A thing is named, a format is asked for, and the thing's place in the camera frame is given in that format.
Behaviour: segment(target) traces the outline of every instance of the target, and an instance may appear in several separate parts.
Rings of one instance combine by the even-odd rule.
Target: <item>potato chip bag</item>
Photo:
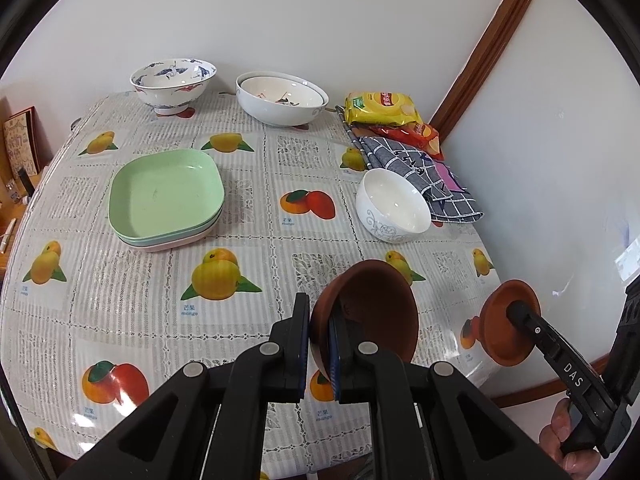
[[[400,127],[367,125],[369,131],[387,139],[404,142],[426,152],[434,160],[444,160],[440,151],[440,134],[430,124],[408,123]]]
[[[420,114],[408,95],[388,92],[352,92],[344,104],[347,124],[387,124],[403,126],[421,123]]]

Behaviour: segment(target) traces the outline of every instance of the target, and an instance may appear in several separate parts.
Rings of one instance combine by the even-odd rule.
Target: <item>small white bowl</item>
[[[383,168],[364,174],[356,193],[356,213],[367,231],[391,244],[414,240],[431,225],[431,211],[420,192]]]
[[[199,59],[165,59],[131,74],[130,82],[140,100],[159,115],[185,111],[202,95],[216,67]]]
[[[242,110],[269,126],[298,126],[313,121],[329,104],[319,86],[280,72],[247,72],[236,79]]]

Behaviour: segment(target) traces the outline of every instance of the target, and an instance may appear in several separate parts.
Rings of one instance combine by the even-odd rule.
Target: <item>checkered cloth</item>
[[[396,140],[356,137],[344,120],[344,110],[336,108],[345,131],[353,145],[360,150],[367,168],[385,168],[402,175],[425,198],[434,220],[475,222],[484,216],[471,193],[460,186],[458,178],[448,166],[434,161],[424,151]]]

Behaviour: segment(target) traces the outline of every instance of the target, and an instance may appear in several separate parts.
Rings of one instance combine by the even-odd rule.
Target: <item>brown saucer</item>
[[[534,347],[507,318],[507,307],[517,300],[524,301],[540,315],[536,293],[521,280],[509,280],[496,288],[480,311],[478,339],[489,357],[501,366],[520,364]]]
[[[362,324],[368,341],[411,362],[418,343],[418,309],[411,287],[388,263],[364,260],[329,283],[311,313],[311,353],[326,378],[330,368],[329,317],[338,296],[344,316]]]

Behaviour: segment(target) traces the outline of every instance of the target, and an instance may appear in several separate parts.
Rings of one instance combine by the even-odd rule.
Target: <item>human hand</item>
[[[540,447],[567,471],[573,480],[586,480],[600,463],[600,454],[596,450],[588,449],[564,456],[560,451],[560,445],[571,434],[569,403],[569,399],[562,399],[556,405],[551,424],[540,431]]]

